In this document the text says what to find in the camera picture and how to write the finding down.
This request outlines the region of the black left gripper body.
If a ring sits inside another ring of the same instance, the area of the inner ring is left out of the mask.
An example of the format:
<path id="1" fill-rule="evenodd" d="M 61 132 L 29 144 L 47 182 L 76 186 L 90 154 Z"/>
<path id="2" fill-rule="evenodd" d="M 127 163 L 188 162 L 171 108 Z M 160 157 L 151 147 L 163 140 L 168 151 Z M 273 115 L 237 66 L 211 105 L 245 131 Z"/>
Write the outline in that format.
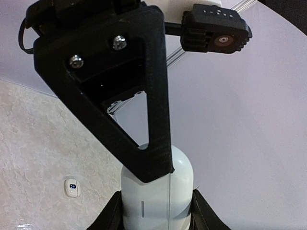
<path id="1" fill-rule="evenodd" d="M 39 0 L 28 7 L 25 28 L 33 28 L 43 36 L 58 28 L 76 27 L 92 18 L 105 21 L 140 6 L 140 0 Z"/>

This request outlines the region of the white stem earbud charging case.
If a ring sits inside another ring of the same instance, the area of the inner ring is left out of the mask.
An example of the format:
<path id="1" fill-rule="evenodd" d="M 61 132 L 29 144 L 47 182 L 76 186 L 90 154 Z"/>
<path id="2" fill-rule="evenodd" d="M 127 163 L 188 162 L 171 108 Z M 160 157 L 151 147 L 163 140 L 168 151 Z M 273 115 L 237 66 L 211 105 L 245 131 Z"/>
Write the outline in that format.
<path id="1" fill-rule="evenodd" d="M 64 181 L 65 194 L 70 198 L 77 198 L 81 194 L 79 182 L 74 178 L 68 178 Z"/>

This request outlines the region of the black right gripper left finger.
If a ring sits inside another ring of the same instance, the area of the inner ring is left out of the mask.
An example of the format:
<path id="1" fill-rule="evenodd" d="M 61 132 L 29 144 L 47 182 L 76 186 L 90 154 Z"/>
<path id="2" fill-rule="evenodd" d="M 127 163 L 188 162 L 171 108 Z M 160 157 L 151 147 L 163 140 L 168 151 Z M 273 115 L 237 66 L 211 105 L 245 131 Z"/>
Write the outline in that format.
<path id="1" fill-rule="evenodd" d="M 124 230 L 121 192 L 116 191 L 87 230 Z"/>

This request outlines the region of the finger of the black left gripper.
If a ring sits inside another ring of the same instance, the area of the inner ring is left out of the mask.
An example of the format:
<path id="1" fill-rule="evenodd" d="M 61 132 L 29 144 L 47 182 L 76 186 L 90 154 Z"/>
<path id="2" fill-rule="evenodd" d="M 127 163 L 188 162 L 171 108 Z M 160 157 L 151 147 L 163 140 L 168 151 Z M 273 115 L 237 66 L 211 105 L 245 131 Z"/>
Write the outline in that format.
<path id="1" fill-rule="evenodd" d="M 39 76 L 77 119 L 138 179 L 173 172 L 165 23 L 157 6 L 100 14 L 75 29 L 34 42 Z M 106 107 L 121 95 L 145 91 L 149 143 L 145 149 L 111 118 Z"/>

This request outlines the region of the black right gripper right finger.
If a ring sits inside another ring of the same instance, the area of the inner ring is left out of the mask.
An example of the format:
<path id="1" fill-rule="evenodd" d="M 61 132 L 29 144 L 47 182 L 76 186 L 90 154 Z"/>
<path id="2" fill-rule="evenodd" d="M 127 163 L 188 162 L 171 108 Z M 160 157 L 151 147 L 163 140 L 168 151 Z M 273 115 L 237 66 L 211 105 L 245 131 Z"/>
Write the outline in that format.
<path id="1" fill-rule="evenodd" d="M 194 189 L 192 193 L 190 214 L 190 230 L 231 230 L 197 189 Z"/>

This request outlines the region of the white oval earbud charging case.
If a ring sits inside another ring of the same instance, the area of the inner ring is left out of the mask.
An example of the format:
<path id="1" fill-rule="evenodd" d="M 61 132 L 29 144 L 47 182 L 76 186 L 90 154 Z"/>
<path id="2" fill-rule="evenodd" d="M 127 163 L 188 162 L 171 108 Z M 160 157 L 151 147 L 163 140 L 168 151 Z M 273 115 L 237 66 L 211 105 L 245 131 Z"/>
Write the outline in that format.
<path id="1" fill-rule="evenodd" d="M 121 170 L 123 227 L 126 230 L 187 230 L 191 222 L 194 172 L 188 157 L 171 147 L 175 170 L 149 183 Z"/>

